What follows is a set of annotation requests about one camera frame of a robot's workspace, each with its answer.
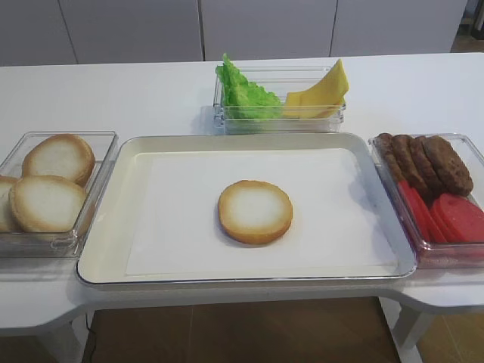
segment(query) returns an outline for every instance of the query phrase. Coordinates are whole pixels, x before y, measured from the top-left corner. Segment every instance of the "tray rim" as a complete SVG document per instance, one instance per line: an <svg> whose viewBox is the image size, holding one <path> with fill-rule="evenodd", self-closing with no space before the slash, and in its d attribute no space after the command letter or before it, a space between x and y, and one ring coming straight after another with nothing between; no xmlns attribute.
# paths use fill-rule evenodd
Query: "tray rim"
<svg viewBox="0 0 484 363"><path fill-rule="evenodd" d="M361 147L366 151L365 157L369 158L371 161L372 165L374 166L374 161L371 158L370 151L368 149L367 143L363 138L360 136L353 134L351 132L324 132L324 133L317 133L317 132L297 132L297 133L285 133L281 136L281 134L276 134L276 133L263 133L263 134L249 134L249 135L145 135L145 136L137 136L134 138L130 138L123 142L123 144L119 147L118 153L116 155L116 159L114 160L115 163L113 165L113 172L114 169L116 168L116 163L118 161L119 156L121 155L123 148L126 147L127 145L131 144L134 141L140 140L140 139L146 139L146 138L267 138L267 137L283 137L283 138L304 138L305 135L314 135L315 137L331 137L332 135L342 135L350 138L354 138L360 145ZM287 150L287 149L266 149L266 150ZM377 170L374 170L377 178L380 180L379 175L377 174ZM405 234L405 229L403 228L402 224L398 220L399 225L402 229L402 233ZM417 271L417 255L415 251L411 248L409 241L406 241L408 243L408 249L411 251L411 255L413 256L413 263L412 263L412 268L409 269L407 272L402 273L400 275L389 275L389 276L329 276L329 277L285 277L285 278L204 278L204 279L190 279L190 280L146 280L146 281L108 281L108 282L97 282L97 281L90 281L88 278L85 278L82 275L81 269L79 267L79 264L82 259L82 251L81 256L77 259L76 261L76 276L78 279L85 285L87 286L92 286L92 287L109 287L109 286L142 286L142 285L189 285L189 284L227 284L227 283L263 283L263 282L294 282L294 281L320 281L320 282L335 282L335 281L341 281L342 283L344 282L363 282L363 281L399 281L401 279L407 278L411 276L413 273Z"/></svg>

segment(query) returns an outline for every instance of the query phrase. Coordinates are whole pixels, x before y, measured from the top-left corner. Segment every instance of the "table leg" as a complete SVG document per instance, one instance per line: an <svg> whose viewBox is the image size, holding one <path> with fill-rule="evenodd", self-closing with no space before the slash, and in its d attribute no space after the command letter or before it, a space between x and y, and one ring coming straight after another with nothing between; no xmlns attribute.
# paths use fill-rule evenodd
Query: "table leg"
<svg viewBox="0 0 484 363"><path fill-rule="evenodd" d="M380 298L386 322L402 363L422 363L418 340L432 324L435 315L418 312L396 301Z"/></svg>
<svg viewBox="0 0 484 363"><path fill-rule="evenodd" d="M88 313L89 327L93 316L94 312ZM84 314L37 338L58 363L80 363L88 335Z"/></svg>

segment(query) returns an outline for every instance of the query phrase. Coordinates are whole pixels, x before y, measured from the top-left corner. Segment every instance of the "white table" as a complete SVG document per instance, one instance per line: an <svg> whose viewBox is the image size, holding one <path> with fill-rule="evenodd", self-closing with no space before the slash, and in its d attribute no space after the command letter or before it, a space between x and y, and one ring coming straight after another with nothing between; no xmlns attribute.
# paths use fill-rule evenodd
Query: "white table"
<svg viewBox="0 0 484 363"><path fill-rule="evenodd" d="M258 60L239 65L334 61ZM341 131L364 139L380 132L459 132L484 150L484 54L348 57L343 62L350 91ZM0 68L0 157L28 131L115 130L120 142L139 135L206 134L215 65ZM96 309L381 296L391 299L381 302L402 361L420 361L414 346L433 315L484 307L484 269L421 270L388 284L219 284L99 291L81 284L74 266L74 261L0 261L0 334L44 334L42 339L60 361L76 361L86 337L80 333L79 316ZM404 306L400 314L392 300ZM75 333L71 335L77 346L57 340L68 331Z"/></svg>

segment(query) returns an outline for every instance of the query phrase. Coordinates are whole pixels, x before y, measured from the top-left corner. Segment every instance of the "white paper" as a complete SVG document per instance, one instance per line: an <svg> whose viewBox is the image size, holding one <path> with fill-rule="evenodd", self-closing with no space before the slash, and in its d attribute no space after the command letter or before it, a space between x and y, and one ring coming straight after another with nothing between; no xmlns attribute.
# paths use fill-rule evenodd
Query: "white paper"
<svg viewBox="0 0 484 363"><path fill-rule="evenodd" d="M145 154L152 161L127 275L395 266L377 216L345 149ZM219 227L217 202L241 179L287 193L293 224L273 244L248 247Z"/></svg>

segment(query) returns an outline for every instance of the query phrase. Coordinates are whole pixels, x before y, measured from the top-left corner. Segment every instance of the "bun slice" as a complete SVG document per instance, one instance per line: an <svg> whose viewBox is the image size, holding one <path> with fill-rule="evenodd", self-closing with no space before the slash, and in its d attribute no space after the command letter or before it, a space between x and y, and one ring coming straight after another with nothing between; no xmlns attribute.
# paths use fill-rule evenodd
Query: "bun slice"
<svg viewBox="0 0 484 363"><path fill-rule="evenodd" d="M85 191L53 175L27 176L10 190L12 213L24 231L65 232L77 220Z"/></svg>
<svg viewBox="0 0 484 363"><path fill-rule="evenodd" d="M242 180L219 198L219 218L229 236L245 244L268 244L289 229L293 205L275 185Z"/></svg>
<svg viewBox="0 0 484 363"><path fill-rule="evenodd" d="M73 134L51 136L23 160L22 176L57 175L85 186L95 164L91 147Z"/></svg>
<svg viewBox="0 0 484 363"><path fill-rule="evenodd" d="M15 221L8 202L8 192L17 180L17 178L10 176L0 176L0 232L20 230L20 226Z"/></svg>

